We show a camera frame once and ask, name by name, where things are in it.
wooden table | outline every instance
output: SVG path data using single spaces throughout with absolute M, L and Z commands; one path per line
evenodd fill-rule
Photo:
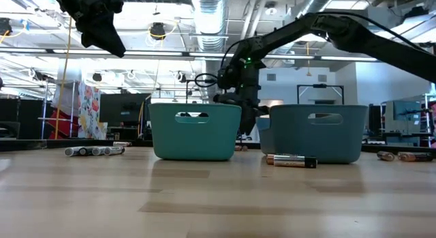
M 0 153 L 0 237 L 436 237 L 434 163 L 172 162 L 152 148 Z

white wall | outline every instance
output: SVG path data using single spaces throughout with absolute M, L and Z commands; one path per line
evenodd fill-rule
M 361 105 L 410 98 L 430 91 L 429 81 L 385 63 L 356 63 L 356 81 Z
M 336 72 L 336 84 L 344 86 L 345 104 L 358 104 L 356 63 L 351 63 Z
M 307 68 L 264 68 L 259 71 L 259 84 L 262 89 L 259 91 L 259 99 L 283 100 L 284 104 L 297 103 L 297 85 L 319 84 L 318 74 L 327 75 L 327 85 L 335 85 L 335 73 L 328 68 L 311 68 L 312 76 L 307 76 Z M 267 74 L 276 74 L 276 81 L 267 81 Z M 330 88 L 314 89 L 308 88 L 300 97 L 301 104 L 314 104 L 314 100 L 336 100 L 341 103 L 341 98 Z

computer monitor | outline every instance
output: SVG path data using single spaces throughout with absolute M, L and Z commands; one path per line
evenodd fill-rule
M 142 103 L 144 108 L 142 113 L 143 125 L 150 120 L 148 105 L 151 99 L 147 99 L 150 93 L 138 94 L 102 94 L 100 97 L 100 122 L 108 122 L 109 125 L 125 125 L 140 122 L 140 111 Z

floral poster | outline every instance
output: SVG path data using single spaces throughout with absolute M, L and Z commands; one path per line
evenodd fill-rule
M 107 123 L 99 122 L 100 91 L 80 82 L 79 90 L 79 138 L 105 140 L 108 130 Z

teal plastic bin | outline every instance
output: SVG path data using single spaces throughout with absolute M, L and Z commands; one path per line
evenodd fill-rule
M 262 151 L 315 156 L 325 164 L 355 162 L 366 114 L 367 106 L 273 106 L 270 119 L 257 119 Z
M 153 147 L 166 160 L 229 160 L 240 123 L 239 106 L 227 104 L 150 104 Z M 181 117 L 206 113 L 208 117 Z

